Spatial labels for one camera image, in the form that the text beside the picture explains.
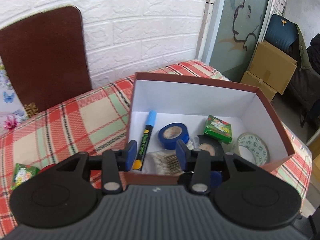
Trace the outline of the blue marker pen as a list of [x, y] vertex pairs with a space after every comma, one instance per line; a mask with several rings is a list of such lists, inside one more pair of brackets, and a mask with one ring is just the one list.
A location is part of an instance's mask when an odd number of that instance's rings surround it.
[[139, 149], [137, 151], [137, 156], [136, 159], [133, 163], [132, 169], [134, 171], [141, 171], [143, 164], [144, 164], [144, 159], [145, 155], [148, 149], [149, 141], [151, 138], [151, 134], [155, 125], [156, 121], [156, 115], [157, 113], [155, 111], [150, 111], [146, 120], [146, 124], [144, 127], [142, 139], [140, 142]]

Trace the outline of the green small packet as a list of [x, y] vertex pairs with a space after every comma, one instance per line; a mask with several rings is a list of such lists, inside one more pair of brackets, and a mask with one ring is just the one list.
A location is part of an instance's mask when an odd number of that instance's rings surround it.
[[30, 178], [33, 178], [39, 172], [39, 168], [17, 163], [14, 168], [11, 189], [16, 189], [16, 187], [20, 186], [23, 182], [29, 180]]
[[208, 115], [203, 133], [225, 144], [233, 139], [231, 124], [212, 115]]

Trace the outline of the black tape roll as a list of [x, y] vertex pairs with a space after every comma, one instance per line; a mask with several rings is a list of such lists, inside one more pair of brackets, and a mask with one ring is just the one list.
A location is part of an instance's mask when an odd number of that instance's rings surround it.
[[196, 153], [207, 151], [212, 157], [222, 158], [224, 150], [220, 142], [208, 135], [202, 134], [194, 138], [194, 149]]

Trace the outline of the blue tape roll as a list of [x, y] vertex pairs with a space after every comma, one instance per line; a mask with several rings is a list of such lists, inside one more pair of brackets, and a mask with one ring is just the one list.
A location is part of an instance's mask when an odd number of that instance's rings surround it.
[[190, 137], [185, 124], [175, 122], [164, 126], [158, 132], [158, 139], [164, 149], [174, 150], [178, 140], [182, 140], [185, 144], [187, 144]]

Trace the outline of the clear patterned tape roll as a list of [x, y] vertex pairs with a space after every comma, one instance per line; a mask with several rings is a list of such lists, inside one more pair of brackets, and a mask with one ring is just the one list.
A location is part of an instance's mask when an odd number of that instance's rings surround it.
[[263, 166], [269, 161], [269, 150], [256, 134], [242, 133], [233, 144], [233, 152], [250, 163]]

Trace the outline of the red flat object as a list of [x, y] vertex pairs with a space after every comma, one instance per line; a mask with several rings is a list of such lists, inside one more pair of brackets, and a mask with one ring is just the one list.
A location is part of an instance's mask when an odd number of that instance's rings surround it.
[[39, 170], [38, 174], [40, 174], [40, 173], [42, 173], [42, 172], [44, 172], [44, 171], [46, 171], [46, 170], [48, 170], [48, 169], [50, 169], [50, 168], [52, 168], [54, 166], [55, 166], [55, 164], [47, 165], [46, 167], [44, 167], [41, 170]]

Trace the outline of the lower cardboard box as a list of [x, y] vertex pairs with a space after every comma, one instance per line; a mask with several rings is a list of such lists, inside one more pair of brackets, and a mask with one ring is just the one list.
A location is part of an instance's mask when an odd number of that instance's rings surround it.
[[241, 83], [258, 87], [266, 96], [269, 102], [271, 102], [276, 95], [277, 91], [265, 83], [262, 79], [256, 77], [251, 72], [246, 71], [242, 77]]

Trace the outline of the cardboard box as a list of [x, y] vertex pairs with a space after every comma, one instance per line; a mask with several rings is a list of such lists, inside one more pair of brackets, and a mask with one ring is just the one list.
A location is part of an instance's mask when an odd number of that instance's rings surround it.
[[265, 83], [262, 79], [256, 77], [251, 72], [246, 71], [242, 77], [241, 83], [258, 87], [266, 96], [269, 102], [271, 102], [276, 95], [277, 91]]
[[267, 41], [259, 42], [249, 72], [283, 94], [297, 68], [297, 61]]

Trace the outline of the floral white pillow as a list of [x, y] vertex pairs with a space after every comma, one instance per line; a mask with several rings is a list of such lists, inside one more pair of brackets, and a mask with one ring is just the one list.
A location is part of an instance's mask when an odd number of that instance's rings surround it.
[[23, 108], [1, 62], [0, 70], [0, 113], [1, 113], [1, 135], [13, 130], [19, 124], [28, 119], [28, 116]]

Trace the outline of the upper cardboard box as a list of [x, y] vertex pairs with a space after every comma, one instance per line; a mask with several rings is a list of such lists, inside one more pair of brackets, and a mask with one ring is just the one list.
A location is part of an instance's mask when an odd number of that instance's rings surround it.
[[259, 42], [249, 72], [283, 94], [297, 68], [297, 61], [267, 41]]

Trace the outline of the dark green jacket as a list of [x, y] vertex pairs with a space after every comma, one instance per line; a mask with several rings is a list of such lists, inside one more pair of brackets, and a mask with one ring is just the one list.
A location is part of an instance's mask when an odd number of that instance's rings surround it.
[[289, 47], [290, 56], [297, 61], [297, 68], [289, 82], [289, 90], [300, 107], [300, 125], [319, 128], [319, 34], [305, 45], [297, 28], [298, 37]]

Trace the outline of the dark brown wooden headboard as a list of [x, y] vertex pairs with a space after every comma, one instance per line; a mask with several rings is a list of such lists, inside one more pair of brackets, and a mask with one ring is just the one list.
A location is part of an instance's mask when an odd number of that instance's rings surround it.
[[74, 6], [1, 29], [1, 59], [28, 117], [92, 89], [82, 16]]

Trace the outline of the blue chair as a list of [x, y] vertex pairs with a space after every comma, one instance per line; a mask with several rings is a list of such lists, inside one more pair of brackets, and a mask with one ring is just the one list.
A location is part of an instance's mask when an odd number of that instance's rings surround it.
[[301, 63], [298, 30], [293, 22], [273, 14], [264, 40]]

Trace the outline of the glass door with cat drawing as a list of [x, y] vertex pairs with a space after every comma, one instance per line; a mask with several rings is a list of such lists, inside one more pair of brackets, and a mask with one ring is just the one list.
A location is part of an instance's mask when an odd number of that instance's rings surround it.
[[239, 82], [259, 40], [268, 0], [215, 0], [202, 61]]

